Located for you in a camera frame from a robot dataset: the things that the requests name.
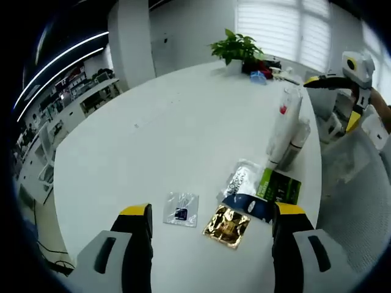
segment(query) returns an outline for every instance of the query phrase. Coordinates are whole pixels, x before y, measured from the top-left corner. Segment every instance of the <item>clear plastic bag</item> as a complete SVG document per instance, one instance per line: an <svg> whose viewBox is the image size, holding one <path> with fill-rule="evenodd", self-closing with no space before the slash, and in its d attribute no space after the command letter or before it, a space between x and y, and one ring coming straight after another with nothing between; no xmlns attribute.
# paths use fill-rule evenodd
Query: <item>clear plastic bag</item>
<svg viewBox="0 0 391 293"><path fill-rule="evenodd" d="M232 194L255 196L262 173L263 168L261 166L251 161L240 159L227 180L226 188L217 195L217 200L222 202L223 199Z"/></svg>
<svg viewBox="0 0 391 293"><path fill-rule="evenodd" d="M163 222L187 227L197 226L198 195L170 192L163 209Z"/></svg>

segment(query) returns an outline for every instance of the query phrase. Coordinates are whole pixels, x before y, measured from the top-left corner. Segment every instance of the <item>white pillar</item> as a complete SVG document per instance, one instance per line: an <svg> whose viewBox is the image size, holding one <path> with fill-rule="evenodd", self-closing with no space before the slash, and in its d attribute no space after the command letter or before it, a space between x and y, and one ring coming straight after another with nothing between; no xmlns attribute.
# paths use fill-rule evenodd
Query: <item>white pillar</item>
<svg viewBox="0 0 391 293"><path fill-rule="evenodd" d="M108 17L115 75L124 90L155 78L148 1L119 0Z"/></svg>

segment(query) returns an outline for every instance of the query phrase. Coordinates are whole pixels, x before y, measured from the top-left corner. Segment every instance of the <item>blue object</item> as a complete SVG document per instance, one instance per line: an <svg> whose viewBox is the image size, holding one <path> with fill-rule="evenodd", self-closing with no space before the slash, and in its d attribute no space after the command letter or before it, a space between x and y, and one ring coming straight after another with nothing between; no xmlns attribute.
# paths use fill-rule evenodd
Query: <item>blue object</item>
<svg viewBox="0 0 391 293"><path fill-rule="evenodd" d="M251 82L255 82L257 84L266 84L266 77L261 71L253 71L250 73Z"/></svg>
<svg viewBox="0 0 391 293"><path fill-rule="evenodd" d="M248 194L232 194L222 202L232 209L245 212L268 224L272 223L274 203L271 201L267 202Z"/></svg>

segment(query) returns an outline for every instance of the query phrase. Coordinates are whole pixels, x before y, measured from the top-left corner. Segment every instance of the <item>floor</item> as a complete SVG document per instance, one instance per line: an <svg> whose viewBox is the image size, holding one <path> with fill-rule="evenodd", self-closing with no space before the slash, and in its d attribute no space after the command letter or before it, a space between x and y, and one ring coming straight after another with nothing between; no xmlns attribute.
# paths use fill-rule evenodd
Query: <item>floor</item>
<svg viewBox="0 0 391 293"><path fill-rule="evenodd" d="M34 212L27 206L21 207L24 217L31 223L34 223ZM54 204L53 191L50 192L45 205L35 204L35 218L37 219L38 239L48 249L55 251L67 251L64 241L62 240L59 224L57 221L56 206ZM66 261L72 263L68 255L63 253L53 253L46 251L40 246L44 257L51 261Z"/></svg>

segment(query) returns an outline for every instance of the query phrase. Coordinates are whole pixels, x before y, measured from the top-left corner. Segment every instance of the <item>white wall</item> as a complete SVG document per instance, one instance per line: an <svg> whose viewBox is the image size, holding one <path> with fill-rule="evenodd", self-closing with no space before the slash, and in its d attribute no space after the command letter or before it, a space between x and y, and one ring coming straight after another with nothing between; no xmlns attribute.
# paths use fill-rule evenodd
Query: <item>white wall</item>
<svg viewBox="0 0 391 293"><path fill-rule="evenodd" d="M119 79L119 85L122 90L128 90L125 72L123 70L122 55L120 49L119 30L118 30L118 7L115 3L108 16L109 44L111 51L112 64L116 78Z"/></svg>
<svg viewBox="0 0 391 293"><path fill-rule="evenodd" d="M109 68L106 56L103 53L84 61L84 71L86 72L87 78L91 78L101 68Z"/></svg>
<svg viewBox="0 0 391 293"><path fill-rule="evenodd" d="M150 13L151 40L156 75L216 60L208 44L225 38L224 29L235 30L236 0L173 0ZM331 4L332 49L329 69L341 69L342 52L362 49L360 21ZM303 78L307 67L282 60Z"/></svg>
<svg viewBox="0 0 391 293"><path fill-rule="evenodd" d="M110 44L107 44L105 49L103 50L104 58L106 60L107 68L113 70L114 66L112 64L112 59L111 59L111 50L110 50Z"/></svg>
<svg viewBox="0 0 391 293"><path fill-rule="evenodd" d="M174 71L216 60L208 45L224 39L225 28L235 30L235 2L173 0L152 11L151 40L157 75L161 63Z"/></svg>
<svg viewBox="0 0 391 293"><path fill-rule="evenodd" d="M114 71L121 86L131 89L155 78L148 1L119 0L109 14L108 28Z"/></svg>
<svg viewBox="0 0 391 293"><path fill-rule="evenodd" d="M344 51L363 49L362 26L360 20L341 7L331 4L331 56L329 69L339 73Z"/></svg>

